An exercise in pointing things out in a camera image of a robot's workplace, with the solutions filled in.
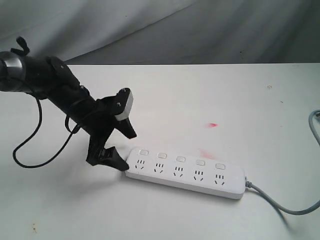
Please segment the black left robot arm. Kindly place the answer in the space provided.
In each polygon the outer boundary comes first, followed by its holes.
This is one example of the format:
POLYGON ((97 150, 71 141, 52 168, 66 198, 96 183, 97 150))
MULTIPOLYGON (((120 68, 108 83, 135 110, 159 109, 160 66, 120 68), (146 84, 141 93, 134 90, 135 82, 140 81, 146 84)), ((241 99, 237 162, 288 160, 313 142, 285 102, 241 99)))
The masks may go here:
POLYGON ((43 120, 40 101, 48 99, 65 113, 64 125, 70 137, 80 129, 89 134, 87 163, 109 166, 121 172, 128 170, 129 165, 116 148, 105 148, 105 144, 113 130, 118 130, 128 139, 137 136, 129 120, 134 100, 132 91, 126 87, 116 95, 94 99, 64 61, 56 56, 36 59, 28 55, 30 49, 23 37, 17 37, 16 42, 19 49, 11 48, 0 53, 0 90, 34 97, 39 119, 34 132, 13 150, 13 160, 28 168, 18 160, 17 151, 40 129, 43 120))

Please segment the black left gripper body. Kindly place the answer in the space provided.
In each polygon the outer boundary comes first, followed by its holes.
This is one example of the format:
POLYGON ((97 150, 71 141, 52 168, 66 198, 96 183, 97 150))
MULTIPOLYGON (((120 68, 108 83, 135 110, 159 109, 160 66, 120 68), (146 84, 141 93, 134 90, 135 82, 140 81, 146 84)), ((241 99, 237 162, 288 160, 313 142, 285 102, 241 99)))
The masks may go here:
POLYGON ((108 138, 115 129, 113 116, 110 114, 114 100, 114 96, 98 99, 97 108, 89 118, 91 133, 86 161, 92 166, 98 165, 98 154, 105 148, 108 138))

